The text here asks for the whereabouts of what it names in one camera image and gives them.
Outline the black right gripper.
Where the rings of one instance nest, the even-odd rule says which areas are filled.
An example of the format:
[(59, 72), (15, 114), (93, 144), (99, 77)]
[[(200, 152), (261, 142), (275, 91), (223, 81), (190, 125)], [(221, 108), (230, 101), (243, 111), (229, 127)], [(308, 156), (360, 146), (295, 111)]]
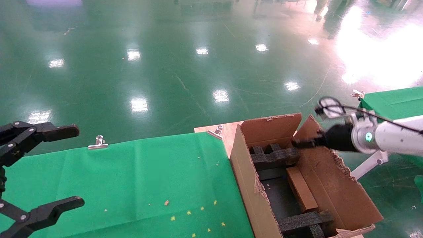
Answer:
[(358, 152), (352, 141), (352, 124), (335, 124), (323, 133), (323, 137), (294, 139), (291, 144), (298, 149), (327, 147), (337, 151)]

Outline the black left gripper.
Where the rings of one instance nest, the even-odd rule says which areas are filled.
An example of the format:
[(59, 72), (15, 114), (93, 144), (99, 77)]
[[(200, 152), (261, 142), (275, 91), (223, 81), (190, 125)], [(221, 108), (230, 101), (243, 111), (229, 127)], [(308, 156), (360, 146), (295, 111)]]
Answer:
[[(10, 167), (38, 146), (41, 142), (53, 142), (78, 137), (77, 125), (55, 126), (51, 122), (29, 124), (15, 121), (0, 128), (0, 164)], [(6, 171), (0, 167), (0, 193), (6, 189)], [(26, 212), (21, 208), (1, 200), (1, 214), (15, 222), (9, 229), (1, 232), (2, 238), (28, 238), (34, 232), (53, 226), (59, 217), (67, 211), (77, 209), (85, 204), (83, 198), (71, 196), (50, 202)]]

